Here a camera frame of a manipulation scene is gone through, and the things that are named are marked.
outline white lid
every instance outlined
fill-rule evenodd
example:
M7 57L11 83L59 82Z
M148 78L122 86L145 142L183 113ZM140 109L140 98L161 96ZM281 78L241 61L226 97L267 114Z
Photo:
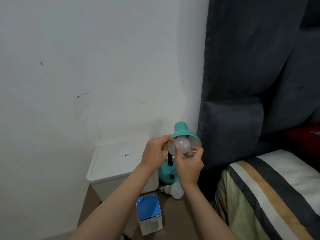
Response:
M90 183L130 174L141 162L149 138L104 145L94 151L87 173Z

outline light bulb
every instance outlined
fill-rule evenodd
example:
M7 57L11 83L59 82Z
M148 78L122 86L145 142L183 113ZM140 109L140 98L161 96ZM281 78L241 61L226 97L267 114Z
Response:
M190 150L190 141L187 139L186 136L179 136L174 140L174 145L178 144L181 150L181 157L186 157L184 154L187 152L191 152Z
M160 186L159 190L168 195L172 195L172 197L176 200L180 199L184 194L184 191L180 183L173 183L172 185Z

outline forearm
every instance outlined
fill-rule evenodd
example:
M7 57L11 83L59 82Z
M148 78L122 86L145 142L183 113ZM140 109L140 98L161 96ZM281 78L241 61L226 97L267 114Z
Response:
M118 240L153 171L138 165L129 177L82 223L72 240Z
M198 186L188 186L183 190L190 202L192 212L204 240L238 239L215 212Z

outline teal desk lamp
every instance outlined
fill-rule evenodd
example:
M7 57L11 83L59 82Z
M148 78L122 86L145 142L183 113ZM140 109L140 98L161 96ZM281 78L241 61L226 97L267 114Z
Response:
M158 169L159 180L164 185L172 185L175 182L179 182L178 175L176 173L176 167L172 161L172 156L176 156L175 144L179 144L181 149L181 156L186 157L184 154L192 152L190 146L201 147L201 141L196 134L188 130L188 126L185 122L179 121L174 125L174 133L171 135L174 142L169 142L168 146L168 160L165 161Z

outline person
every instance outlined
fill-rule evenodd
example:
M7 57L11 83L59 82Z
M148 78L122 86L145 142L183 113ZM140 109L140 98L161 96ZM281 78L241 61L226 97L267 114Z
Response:
M71 240L119 240L134 206L151 175L168 157L171 134L150 139L142 154L140 164L126 180L90 214L79 226ZM201 147L191 147L194 153L182 159L180 147L175 146L176 171L180 184L190 202L192 212L204 240L238 239L215 212L198 188L198 178L203 168Z

